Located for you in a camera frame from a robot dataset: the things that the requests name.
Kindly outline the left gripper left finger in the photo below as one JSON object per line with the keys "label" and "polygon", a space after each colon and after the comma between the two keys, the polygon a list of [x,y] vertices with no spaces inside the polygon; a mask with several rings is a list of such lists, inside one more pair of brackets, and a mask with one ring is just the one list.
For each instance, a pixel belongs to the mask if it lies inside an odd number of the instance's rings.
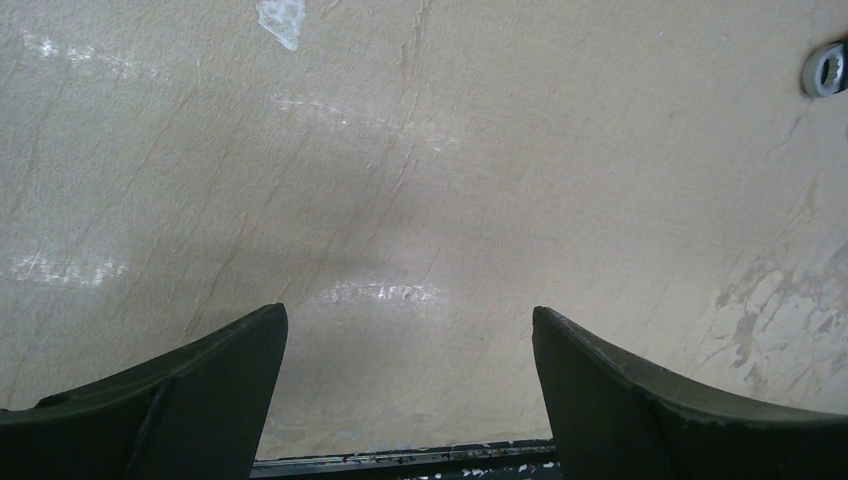
{"label": "left gripper left finger", "polygon": [[246,479],[288,334],[280,304],[1,414],[5,479]]}

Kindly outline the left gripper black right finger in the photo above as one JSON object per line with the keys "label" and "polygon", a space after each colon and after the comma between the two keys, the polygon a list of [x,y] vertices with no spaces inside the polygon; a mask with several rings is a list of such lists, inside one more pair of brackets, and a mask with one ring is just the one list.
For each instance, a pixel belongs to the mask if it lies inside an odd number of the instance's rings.
{"label": "left gripper black right finger", "polygon": [[707,386],[548,307],[533,353],[567,479],[843,479],[847,419]]}

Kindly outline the red handled adjustable wrench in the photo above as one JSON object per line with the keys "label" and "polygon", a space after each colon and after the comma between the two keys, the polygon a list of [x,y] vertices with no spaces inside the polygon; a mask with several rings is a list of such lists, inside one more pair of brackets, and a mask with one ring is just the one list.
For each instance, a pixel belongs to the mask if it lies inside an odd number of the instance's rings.
{"label": "red handled adjustable wrench", "polygon": [[847,90],[847,39],[831,42],[814,51],[800,75],[803,92],[825,98]]}

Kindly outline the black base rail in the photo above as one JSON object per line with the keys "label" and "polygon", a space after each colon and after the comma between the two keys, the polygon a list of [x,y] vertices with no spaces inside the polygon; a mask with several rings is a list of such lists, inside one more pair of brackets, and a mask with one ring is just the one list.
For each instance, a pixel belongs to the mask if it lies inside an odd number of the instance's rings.
{"label": "black base rail", "polygon": [[252,479],[561,479],[551,440],[257,460]]}

